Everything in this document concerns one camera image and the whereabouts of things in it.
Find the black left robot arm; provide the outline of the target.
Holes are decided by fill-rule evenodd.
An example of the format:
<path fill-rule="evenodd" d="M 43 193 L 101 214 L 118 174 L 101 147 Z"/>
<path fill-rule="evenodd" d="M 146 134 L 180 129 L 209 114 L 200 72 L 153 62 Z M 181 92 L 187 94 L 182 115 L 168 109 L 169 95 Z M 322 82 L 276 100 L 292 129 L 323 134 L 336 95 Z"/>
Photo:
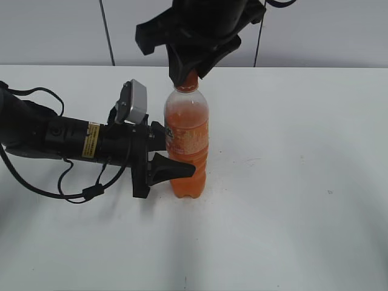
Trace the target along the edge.
<path fill-rule="evenodd" d="M 15 90 L 1 84 L 1 158 L 25 188 L 54 199 L 81 204 L 102 195 L 113 185 L 97 181 L 81 193 L 47 192 L 28 183 L 9 155 L 31 159 L 60 159 L 130 168 L 133 196 L 147 198 L 150 187 L 172 179 L 189 178 L 195 166 L 166 158 L 166 131 L 149 122 L 147 90 L 136 80 L 127 81 L 106 124 L 73 119 L 27 99 L 32 90 Z"/>

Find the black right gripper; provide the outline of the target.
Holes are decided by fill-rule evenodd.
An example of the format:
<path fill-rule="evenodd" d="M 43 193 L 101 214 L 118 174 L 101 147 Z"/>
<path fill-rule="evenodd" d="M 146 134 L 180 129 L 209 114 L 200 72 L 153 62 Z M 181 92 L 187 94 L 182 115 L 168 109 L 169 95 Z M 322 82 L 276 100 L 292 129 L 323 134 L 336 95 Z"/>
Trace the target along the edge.
<path fill-rule="evenodd" d="M 173 1 L 170 8 L 136 26 L 135 41 L 144 55 L 167 45 L 169 77 L 179 87 L 192 73 L 203 79 L 237 50 L 238 33 L 259 23 L 265 12 L 260 1 Z M 201 62 L 197 47 L 210 51 Z"/>

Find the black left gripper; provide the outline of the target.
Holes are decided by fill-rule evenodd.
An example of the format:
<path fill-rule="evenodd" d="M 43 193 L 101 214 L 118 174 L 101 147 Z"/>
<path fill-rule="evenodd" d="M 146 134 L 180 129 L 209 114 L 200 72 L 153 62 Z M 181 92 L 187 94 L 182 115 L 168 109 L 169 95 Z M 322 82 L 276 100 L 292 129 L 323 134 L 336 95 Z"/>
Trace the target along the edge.
<path fill-rule="evenodd" d="M 107 155 L 104 164 L 119 166 L 117 174 L 102 186 L 108 189 L 124 173 L 131 169 L 132 194 L 135 198 L 146 199 L 150 186 L 173 179 L 190 178 L 194 165 L 174 161 L 155 153 L 151 161 L 148 152 L 166 150 L 166 130 L 157 121 L 148 124 L 148 115 L 139 124 L 116 124 L 104 126 L 99 154 Z"/>

